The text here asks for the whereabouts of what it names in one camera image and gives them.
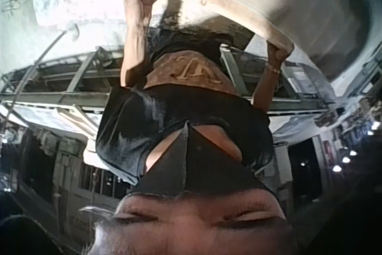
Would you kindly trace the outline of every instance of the metal scaffolding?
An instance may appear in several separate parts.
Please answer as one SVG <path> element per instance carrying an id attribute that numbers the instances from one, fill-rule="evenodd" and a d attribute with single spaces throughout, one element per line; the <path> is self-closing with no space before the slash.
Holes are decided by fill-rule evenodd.
<path id="1" fill-rule="evenodd" d="M 251 84 L 258 77 L 243 76 L 231 50 L 227 46 L 221 48 L 221 60 L 227 69 L 227 74 L 234 83 L 235 87 L 245 98 L 250 98 L 251 93 L 247 85 Z M 73 105 L 79 106 L 84 110 L 102 111 L 106 105 L 110 91 L 110 79 L 117 79 L 120 70 L 118 68 L 105 69 L 102 62 L 110 61 L 110 55 L 99 47 L 95 51 L 88 53 L 86 59 L 79 65 L 77 71 L 59 73 L 40 73 L 38 78 L 44 82 L 70 81 L 66 91 L 61 92 L 26 92 L 26 93 L 0 93 L 0 100 L 6 103 L 15 101 L 18 105 L 34 106 L 44 108 L 64 107 L 69 108 Z M 99 79 L 100 85 L 105 92 L 99 91 L 79 91 L 79 84 L 85 79 Z M 295 91 L 289 85 L 287 76 L 282 73 L 281 82 L 285 86 L 288 97 L 275 97 L 270 107 L 270 115 L 298 115 L 298 114 L 321 114 L 328 110 L 327 105 L 319 97 L 311 99 L 304 94 Z"/>

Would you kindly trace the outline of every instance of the window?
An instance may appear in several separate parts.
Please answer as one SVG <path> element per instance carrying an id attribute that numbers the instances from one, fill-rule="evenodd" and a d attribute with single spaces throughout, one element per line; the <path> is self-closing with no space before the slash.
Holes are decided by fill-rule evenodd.
<path id="1" fill-rule="evenodd" d="M 131 188 L 130 184 L 124 182 L 110 171 L 82 162 L 78 187 L 92 191 L 93 185 L 95 193 L 117 199 L 122 199 L 127 190 Z"/>

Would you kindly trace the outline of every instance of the black shirt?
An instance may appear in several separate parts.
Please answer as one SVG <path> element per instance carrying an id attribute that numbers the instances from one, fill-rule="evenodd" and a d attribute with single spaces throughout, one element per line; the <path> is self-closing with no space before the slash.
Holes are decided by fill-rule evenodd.
<path id="1" fill-rule="evenodd" d="M 263 111 L 238 96 L 177 84 L 113 88 L 96 151 L 112 172 L 136 185 L 151 150 L 186 121 L 220 126 L 241 150 L 242 164 L 253 171 L 272 159 L 273 139 Z"/>

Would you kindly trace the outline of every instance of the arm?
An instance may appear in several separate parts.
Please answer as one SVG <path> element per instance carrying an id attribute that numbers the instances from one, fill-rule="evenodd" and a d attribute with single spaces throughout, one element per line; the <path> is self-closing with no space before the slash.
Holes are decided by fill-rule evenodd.
<path id="1" fill-rule="evenodd" d="M 152 5 L 156 0 L 124 0 L 126 34 L 124 61 L 121 69 L 121 86 L 132 87 L 146 76 L 147 27 Z"/>
<path id="2" fill-rule="evenodd" d="M 268 42 L 268 64 L 260 82 L 256 86 L 251 100 L 252 105 L 264 113 L 268 113 L 270 104 L 272 103 L 273 93 L 279 79 L 281 64 L 289 55 L 290 53 L 280 50 Z"/>
<path id="3" fill-rule="evenodd" d="M 128 28 L 121 69 L 122 87 L 133 87 L 145 77 L 146 38 L 146 29 L 143 26 L 130 26 Z"/>

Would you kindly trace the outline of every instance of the lv logo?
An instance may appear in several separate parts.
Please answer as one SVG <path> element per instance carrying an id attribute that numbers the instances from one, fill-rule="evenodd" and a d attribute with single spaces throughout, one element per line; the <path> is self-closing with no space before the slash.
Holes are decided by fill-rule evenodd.
<path id="1" fill-rule="evenodd" d="M 177 59 L 177 62 L 180 60 L 183 60 L 183 59 L 185 59 L 185 57 L 180 56 Z M 191 73 L 191 71 L 190 71 L 191 67 L 195 67 L 195 71 L 193 73 Z M 221 84 L 221 81 L 215 77 L 215 75 L 212 72 L 212 70 L 210 69 L 210 67 L 208 67 L 205 64 L 205 61 L 200 60 L 199 58 L 196 58 L 196 57 L 192 58 L 190 60 L 190 62 L 188 62 L 188 64 L 184 67 L 182 73 L 179 76 L 175 76 L 175 75 L 173 75 L 173 76 L 178 80 L 185 81 L 191 77 L 205 76 L 203 71 L 205 71 L 207 78 L 209 81 L 211 81 L 211 83 Z"/>

